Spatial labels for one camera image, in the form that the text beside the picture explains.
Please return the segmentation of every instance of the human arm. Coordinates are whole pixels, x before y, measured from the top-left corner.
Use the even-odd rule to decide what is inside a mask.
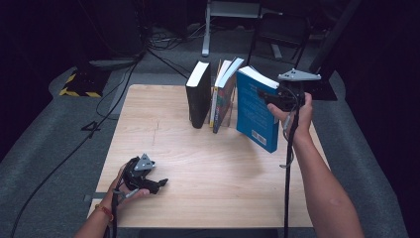
[[[124,170],[124,167],[125,166],[122,166],[120,168],[120,171],[118,172],[117,177],[112,181],[105,197],[99,203],[100,205],[107,208],[109,211],[112,210],[111,203],[112,203],[113,189],[116,187],[117,182]],[[124,184],[122,184],[119,189],[125,192],[126,194],[130,192]],[[117,206],[117,214],[118,214],[118,211],[121,209],[121,207],[124,206],[124,204],[127,204],[131,200],[139,198],[143,195],[147,195],[149,193],[150,192],[147,189],[140,189],[136,194],[134,194],[130,198],[124,199],[123,202]],[[74,235],[74,237],[76,238],[95,238],[95,237],[102,238],[104,236],[106,227],[108,226],[109,222],[110,222],[110,217],[100,208],[95,208],[92,211],[92,213],[89,215],[87,220],[84,222],[84,224],[80,227],[80,229]]]
[[[282,124],[289,115],[273,104],[268,105],[268,110]],[[307,208],[315,232],[318,237],[364,237],[353,203],[312,141],[309,133],[311,120],[312,97],[306,93],[305,105],[299,111],[293,148],[302,173]]]

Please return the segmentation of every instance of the human hand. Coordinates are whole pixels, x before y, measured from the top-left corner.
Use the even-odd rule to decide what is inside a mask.
[[[278,107],[276,107],[274,104],[270,103],[267,106],[268,110],[271,112],[271,114],[279,119],[281,121],[281,126],[284,128],[284,124],[288,120],[288,125],[286,128],[287,135],[290,132],[291,124],[294,119],[294,115],[296,114],[296,111],[293,112],[283,112]],[[298,127],[296,129],[296,132],[294,134],[294,137],[301,137],[305,135],[309,135],[309,127],[311,125],[312,121],[312,95],[305,92],[305,105],[303,105],[299,109],[299,121],[298,121]]]
[[[121,174],[124,171],[124,168],[126,167],[127,164],[123,165],[120,170],[118,171],[118,175],[117,177],[112,181],[112,183],[110,184],[108,191],[105,195],[105,197],[102,199],[101,204],[109,209],[111,209],[111,203],[112,203],[112,196],[114,194],[113,190],[115,189],[115,187],[117,186],[117,183],[121,177]],[[119,190],[124,192],[124,194],[128,194],[129,192],[131,192],[126,185],[124,184],[124,181],[122,180],[122,184],[119,187]],[[148,189],[140,189],[138,192],[136,192],[133,196],[125,198],[118,206],[117,208],[121,208],[122,206],[124,206],[124,204],[129,203],[132,200],[135,200],[137,198],[140,198],[144,195],[148,195],[150,194]]]

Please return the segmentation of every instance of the gray carpet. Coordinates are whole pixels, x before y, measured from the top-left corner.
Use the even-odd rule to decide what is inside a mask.
[[[251,33],[241,29],[217,32],[212,35],[210,57],[206,59],[201,57],[201,39],[156,54],[182,65],[184,69],[178,69],[185,74],[189,74],[197,60],[211,61],[212,71],[215,71],[219,59],[244,58],[250,38]],[[300,69],[309,66],[317,47],[314,44],[308,48]],[[290,69],[290,65],[259,57],[253,58],[252,65],[270,77]],[[53,101],[0,164],[0,237],[10,235],[13,222],[30,194],[88,135],[80,129],[92,121],[102,120],[96,110],[105,115],[122,93],[114,88],[118,87],[126,69],[112,72],[104,90],[104,94],[110,93],[106,97],[58,96],[72,70],[51,83]],[[131,80],[184,83],[183,77],[150,54],[136,67]],[[339,100],[314,102],[314,124],[330,167],[353,200],[367,237],[407,237],[395,194],[344,100],[343,82],[334,74],[331,83]],[[111,117],[118,119],[118,109],[115,112]],[[88,203],[83,199],[95,191],[116,124],[116,120],[105,120],[101,130],[47,180],[26,207],[15,237],[71,237],[74,234],[87,215]],[[158,235],[158,230],[142,232],[147,237],[163,237]],[[119,234],[120,237],[138,237],[139,230],[120,229]],[[290,230],[290,237],[314,236],[311,228]]]

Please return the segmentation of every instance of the book cover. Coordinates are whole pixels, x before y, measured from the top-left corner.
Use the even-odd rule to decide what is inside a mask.
[[[198,61],[185,83],[189,120],[194,128],[201,128],[211,103],[210,62]]]
[[[237,130],[268,152],[277,150],[278,120],[268,111],[258,89],[276,94],[278,82],[265,77],[250,66],[237,72],[238,123]]]
[[[226,70],[228,69],[228,67],[231,63],[232,62],[230,60],[225,59],[225,60],[223,60],[223,63],[219,64],[219,70],[217,72],[216,80],[214,82],[212,102],[211,102],[211,108],[210,108],[209,126],[211,128],[213,128],[213,125],[214,125],[214,114],[216,112],[217,91],[218,91],[218,88],[219,88],[220,79],[225,74]]]
[[[237,82],[236,71],[241,67],[243,62],[244,60],[241,58],[233,59],[217,85],[218,89],[216,109],[214,113],[213,133],[217,133],[219,131],[226,114],[228,111],[232,110],[232,103]]]

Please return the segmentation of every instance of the bracelet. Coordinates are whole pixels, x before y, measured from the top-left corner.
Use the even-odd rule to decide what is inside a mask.
[[[101,209],[101,211],[103,211],[108,217],[109,217],[109,222],[114,220],[114,215],[112,214],[112,212],[106,208],[105,206],[101,205],[101,204],[96,204],[95,205],[95,209]]]

